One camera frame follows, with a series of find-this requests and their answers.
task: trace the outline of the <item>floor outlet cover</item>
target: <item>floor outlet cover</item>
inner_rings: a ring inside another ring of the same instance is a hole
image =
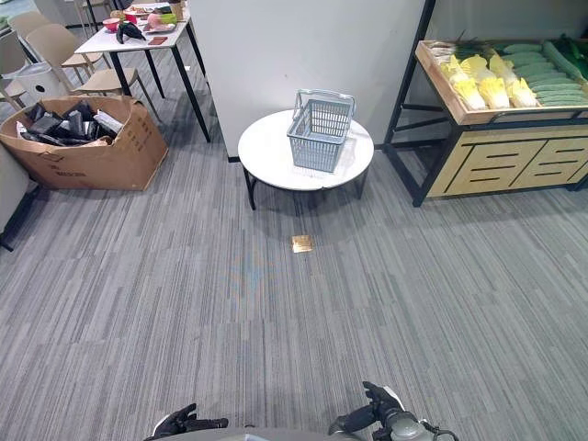
[[[292,236],[292,251],[294,253],[312,251],[312,238],[309,235]]]

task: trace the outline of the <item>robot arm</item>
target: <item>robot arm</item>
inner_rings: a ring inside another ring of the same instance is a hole
[[[452,432],[418,421],[412,413],[406,412],[390,388],[381,388],[368,381],[363,385],[370,404],[339,416],[329,428],[329,435],[353,433],[379,421],[382,427],[373,433],[374,441],[433,441],[440,435],[451,435],[454,441],[458,441]]]

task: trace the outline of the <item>yellow wrapped vegetable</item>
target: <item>yellow wrapped vegetable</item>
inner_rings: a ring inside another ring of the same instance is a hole
[[[481,81],[479,89],[489,108],[509,108],[511,106],[502,78],[486,78]]]
[[[461,66],[459,65],[459,61],[455,55],[451,55],[449,58],[449,62],[443,62],[439,65],[441,68],[441,72],[443,75],[449,80],[449,83],[454,85],[460,81],[465,81],[469,79],[469,77],[463,72]]]
[[[453,87],[456,89],[459,96],[463,98],[468,109],[484,110],[486,108],[484,99],[481,97],[478,87],[476,86],[476,81],[473,78],[458,81]]]
[[[480,84],[486,78],[496,78],[496,75],[488,70],[487,65],[486,59],[476,54],[461,62],[461,70]]]
[[[506,87],[506,92],[515,107],[536,107],[535,94],[526,84],[525,78],[515,81]]]
[[[513,72],[513,63],[503,60],[503,58],[497,53],[490,58],[490,70],[493,71],[496,76],[502,78],[507,87],[518,81],[516,74]]]

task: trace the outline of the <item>open cardboard box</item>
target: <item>open cardboard box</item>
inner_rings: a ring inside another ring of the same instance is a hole
[[[104,110],[124,123],[116,139],[80,146],[58,147],[17,137],[17,121],[30,127],[25,110],[0,126],[0,142],[48,188],[101,188],[144,190],[167,155],[167,144],[149,111],[129,96],[67,96],[42,100],[48,111],[62,114],[86,100],[94,111]]]

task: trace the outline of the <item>black table frame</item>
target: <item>black table frame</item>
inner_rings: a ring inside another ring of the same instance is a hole
[[[96,23],[96,16],[94,15],[94,9],[92,8],[92,2],[90,0],[85,0],[85,3],[88,6],[88,11],[90,12],[90,17],[92,18],[92,23],[90,24],[90,26],[94,25],[94,29],[96,30],[96,32],[98,32],[98,24]],[[122,9],[122,3],[119,4],[117,3],[117,0],[112,0],[112,4],[114,5],[115,9]]]
[[[476,124],[469,126],[460,126],[451,116],[451,113],[445,106],[443,98],[439,95],[436,87],[432,84],[431,79],[428,75],[425,75],[429,82],[429,85],[435,91],[441,106],[429,106],[414,103],[406,103],[406,96],[408,95],[411,82],[413,81],[414,71],[417,66],[417,59],[415,55],[416,47],[420,40],[424,40],[426,31],[428,30],[433,11],[435,10],[436,0],[425,0],[423,6],[423,12],[414,36],[413,46],[411,47],[411,53],[409,55],[409,61],[404,70],[404,76],[401,81],[401,88],[396,98],[396,103],[392,109],[392,115],[390,117],[390,123],[386,132],[386,138],[384,142],[378,147],[388,156],[392,166],[396,169],[399,174],[404,186],[411,194],[413,198],[413,206],[420,207],[427,194],[431,190],[433,183],[441,173],[445,162],[449,158],[449,155],[453,152],[453,148],[456,145],[459,137],[464,131],[477,131],[477,130],[499,130],[499,129],[522,129],[532,127],[553,127],[553,126],[573,126],[573,125],[586,125],[588,124],[587,118],[579,118],[579,116],[586,110],[580,108],[576,111],[570,119],[541,119],[541,120],[530,120],[530,121],[517,121],[517,122],[499,122],[500,117],[504,116],[502,113],[498,113],[490,122],[485,124]],[[443,116],[439,118],[429,119],[425,121],[415,122],[413,124],[406,124],[399,126],[398,122],[403,110],[418,110],[427,112],[439,112]],[[560,113],[561,110],[522,110],[522,111],[510,111],[509,116],[512,115],[526,115],[533,113]],[[405,130],[417,129],[421,127],[431,126],[439,124],[441,122],[449,121],[451,129],[449,135],[444,139],[431,139],[431,140],[419,140],[419,141],[403,141],[394,142],[392,139],[395,133]],[[423,163],[424,167],[428,170],[427,176],[422,184],[418,184],[417,178],[406,166],[402,158],[399,156],[399,152],[412,151],[415,152],[419,160]],[[588,186],[588,176],[583,178],[576,184],[567,184],[563,186],[570,191],[578,191]],[[517,190],[502,190],[496,192],[482,193],[483,195],[504,193],[508,191],[522,191]]]
[[[194,32],[192,30],[192,26],[190,25],[189,20],[186,23],[186,32],[190,38],[190,43],[192,45],[192,48],[194,49],[194,53],[196,54],[196,58],[198,59],[198,64],[200,65],[200,70],[202,71],[202,74],[204,76],[206,76],[206,69],[204,68],[204,62],[202,61],[202,56],[200,55],[200,50],[198,49],[198,44],[196,43],[196,38],[194,37]],[[186,68],[184,67],[184,62],[182,60],[182,56],[180,55],[180,52],[177,49],[177,44],[170,49],[172,50],[172,54],[174,55],[174,60],[175,60],[175,64],[177,65],[177,70],[180,72],[180,76],[182,77],[182,81],[184,83],[184,87],[186,88],[188,98],[190,98],[190,103],[192,104],[192,108],[194,108],[194,113],[196,113],[196,118],[198,120],[198,124],[200,125],[200,128],[202,128],[202,131],[204,132],[204,137],[206,138],[206,141],[210,142],[209,130],[207,129],[206,123],[204,122],[204,117],[202,116],[202,112],[200,110],[200,106],[198,104],[198,101],[196,100],[196,95],[194,94],[194,89],[192,88],[192,84],[190,83],[190,79],[187,76]],[[159,79],[159,74],[157,73],[157,69],[155,68],[155,63],[153,62],[153,57],[150,53],[150,49],[144,49],[143,51],[145,52],[145,56],[147,57],[147,62],[149,63],[149,67],[151,68],[151,72],[153,74],[153,79],[155,80],[155,83],[157,84],[157,88],[159,89],[159,93],[162,96],[162,98],[165,98],[164,90],[162,88],[162,84]],[[120,86],[122,88],[122,93],[127,96],[131,96],[129,83],[127,83],[127,78],[125,77],[122,65],[120,64],[119,53],[121,53],[121,52],[125,52],[125,51],[122,50],[122,51],[110,52],[109,53],[110,59],[112,60],[112,65],[113,65],[115,71],[117,72],[117,76],[119,77]]]
[[[348,184],[349,182],[353,182],[356,186],[356,196],[358,199],[361,199],[362,195],[364,194],[364,187],[366,186],[366,179],[368,178],[368,171],[369,171],[369,164],[367,165],[366,170],[361,172],[358,176],[354,177],[350,181],[344,182],[343,184],[341,184],[341,186],[344,186],[345,184]],[[247,195],[249,196],[249,205],[251,206],[252,210],[256,210],[255,201],[254,201],[254,192],[255,192],[255,185],[258,182],[263,182],[268,187],[276,188],[278,190],[289,191],[292,193],[314,193],[317,191],[327,191],[327,190],[333,190],[335,188],[341,187],[341,186],[336,186],[336,187],[328,187],[328,188],[319,188],[316,190],[292,190],[292,189],[288,189],[288,188],[274,186],[273,184],[268,184],[266,181],[262,181],[258,177],[254,176],[249,170],[247,170],[244,165],[243,165],[243,174],[245,175],[245,184],[247,185]]]

